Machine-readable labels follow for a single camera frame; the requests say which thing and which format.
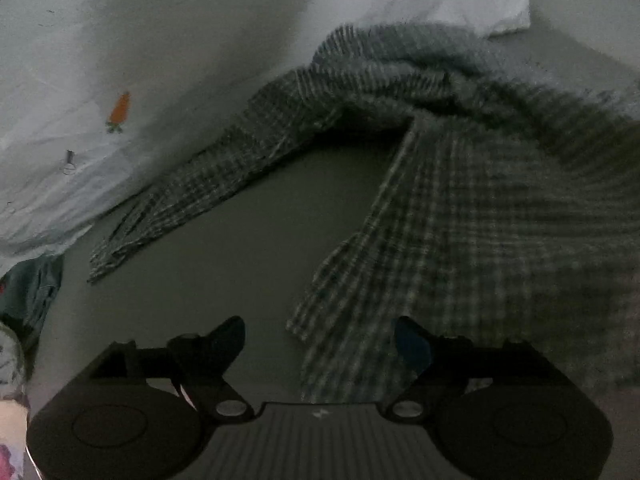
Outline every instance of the orange carrot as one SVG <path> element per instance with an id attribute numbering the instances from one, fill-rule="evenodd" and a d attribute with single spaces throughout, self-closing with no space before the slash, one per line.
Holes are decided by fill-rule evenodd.
<path id="1" fill-rule="evenodd" d="M 127 113 L 129 111 L 129 92 L 124 92 L 116 102 L 116 105 L 109 116 L 107 121 L 108 132 L 122 133 L 120 125 L 127 120 Z"/>
<path id="2" fill-rule="evenodd" d="M 109 122 L 114 124 L 122 124 L 127 120 L 127 112 L 129 111 L 129 92 L 124 92 L 118 99 L 118 102 L 109 116 Z"/>

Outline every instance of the wrinkled fabric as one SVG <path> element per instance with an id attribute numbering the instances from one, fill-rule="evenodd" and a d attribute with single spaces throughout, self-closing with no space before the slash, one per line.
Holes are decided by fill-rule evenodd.
<path id="1" fill-rule="evenodd" d="M 20 262 L 0 280 L 0 320 L 28 352 L 36 344 L 62 284 L 62 256 Z"/>
<path id="2" fill-rule="evenodd" d="M 336 30 L 226 134 L 144 192 L 90 280 L 328 130 L 402 131 L 362 227 L 287 329 L 306 402 L 369 402 L 415 377 L 398 316 L 483 346 L 526 339 L 583 388 L 640 383 L 640 100 L 566 88 L 462 30 Z"/>

